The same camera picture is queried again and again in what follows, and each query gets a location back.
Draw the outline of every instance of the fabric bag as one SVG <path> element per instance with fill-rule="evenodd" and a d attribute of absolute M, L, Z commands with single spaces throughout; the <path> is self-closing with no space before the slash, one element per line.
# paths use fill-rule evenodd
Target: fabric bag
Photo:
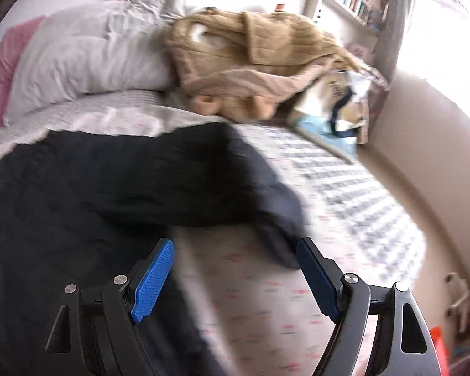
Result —
<path fill-rule="evenodd" d="M 298 100 L 289 126 L 332 154 L 352 162 L 355 146 L 367 142 L 370 78 L 357 72 L 331 71 Z"/>

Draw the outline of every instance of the beige blanket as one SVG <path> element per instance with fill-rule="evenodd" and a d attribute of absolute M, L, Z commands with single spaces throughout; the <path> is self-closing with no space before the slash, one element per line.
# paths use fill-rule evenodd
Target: beige blanket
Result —
<path fill-rule="evenodd" d="M 226 39 L 215 48 L 191 30 Z M 360 71 L 335 37 L 308 18 L 287 12 L 233 13 L 208 8 L 177 19 L 168 40 L 191 109 L 236 122 L 269 119 L 277 105 L 329 69 Z"/>

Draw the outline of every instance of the bolt head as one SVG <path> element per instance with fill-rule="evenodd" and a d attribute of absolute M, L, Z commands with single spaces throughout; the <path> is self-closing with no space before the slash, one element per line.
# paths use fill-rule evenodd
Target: bolt head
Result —
<path fill-rule="evenodd" d="M 65 287 L 65 293 L 67 293 L 67 294 L 74 293 L 75 291 L 76 291 L 76 285 L 75 284 L 68 284 Z"/>
<path fill-rule="evenodd" d="M 350 284 L 355 284 L 356 282 L 359 281 L 359 278 L 353 273 L 347 273 L 343 276 L 343 278 L 345 279 L 347 283 L 350 283 Z"/>
<path fill-rule="evenodd" d="M 399 290 L 402 293 L 409 290 L 409 287 L 405 283 L 402 283 L 402 281 L 397 281 L 395 283 L 395 287 L 397 288 L 397 290 Z"/>
<path fill-rule="evenodd" d="M 113 282 L 117 285 L 122 285 L 127 282 L 127 276 L 124 274 L 120 274 L 113 279 Z"/>

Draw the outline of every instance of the patterned bedsheet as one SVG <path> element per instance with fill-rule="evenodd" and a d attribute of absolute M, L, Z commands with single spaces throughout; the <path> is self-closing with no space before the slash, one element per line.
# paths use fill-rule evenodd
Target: patterned bedsheet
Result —
<path fill-rule="evenodd" d="M 0 157 L 48 129 L 157 136 L 219 120 L 160 104 L 154 92 L 124 91 L 52 106 L 1 129 Z M 282 128 L 237 129 L 297 193 L 306 235 L 324 256 L 370 284 L 412 285 L 425 253 L 423 236 L 361 164 L 345 164 Z M 334 324 L 319 311 L 301 271 L 278 264 L 246 226 L 178 227 L 172 237 L 173 275 L 228 376 L 313 373 Z M 374 329 L 370 317 L 356 374 L 363 374 Z"/>
<path fill-rule="evenodd" d="M 359 162 L 348 164 L 285 128 L 239 130 L 257 148 L 270 146 L 291 161 L 377 266 L 382 282 L 413 284 L 425 257 L 425 236 L 367 168 Z"/>

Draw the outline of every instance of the window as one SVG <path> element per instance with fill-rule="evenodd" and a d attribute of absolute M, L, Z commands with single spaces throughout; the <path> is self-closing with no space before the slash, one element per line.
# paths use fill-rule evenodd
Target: window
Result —
<path fill-rule="evenodd" d="M 470 118 L 470 16 L 454 0 L 416 0 L 397 66 L 452 100 Z"/>

